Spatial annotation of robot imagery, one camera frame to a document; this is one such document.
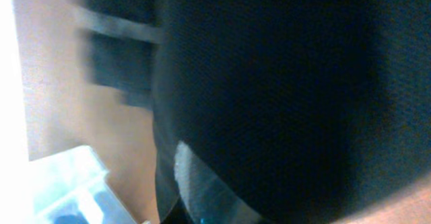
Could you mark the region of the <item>large black taped garment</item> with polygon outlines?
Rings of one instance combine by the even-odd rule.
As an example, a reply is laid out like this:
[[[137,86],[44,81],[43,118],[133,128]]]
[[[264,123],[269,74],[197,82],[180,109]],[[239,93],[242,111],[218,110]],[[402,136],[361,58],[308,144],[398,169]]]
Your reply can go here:
[[[430,173],[430,0],[164,0],[155,128],[274,223]]]

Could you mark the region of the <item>small black taped garment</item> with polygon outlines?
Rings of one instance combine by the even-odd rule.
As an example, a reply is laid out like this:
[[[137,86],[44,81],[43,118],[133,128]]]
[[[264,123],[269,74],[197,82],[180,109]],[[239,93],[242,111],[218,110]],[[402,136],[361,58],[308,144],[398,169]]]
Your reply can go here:
[[[75,0],[91,81],[121,93],[123,104],[151,110],[152,69],[162,29],[158,0]]]

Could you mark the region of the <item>teal taped garment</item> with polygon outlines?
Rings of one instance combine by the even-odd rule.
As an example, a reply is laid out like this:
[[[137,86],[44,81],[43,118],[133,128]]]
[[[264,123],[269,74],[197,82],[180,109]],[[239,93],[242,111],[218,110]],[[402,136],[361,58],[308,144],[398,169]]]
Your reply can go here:
[[[55,217],[53,224],[89,224],[82,213],[60,215]]]

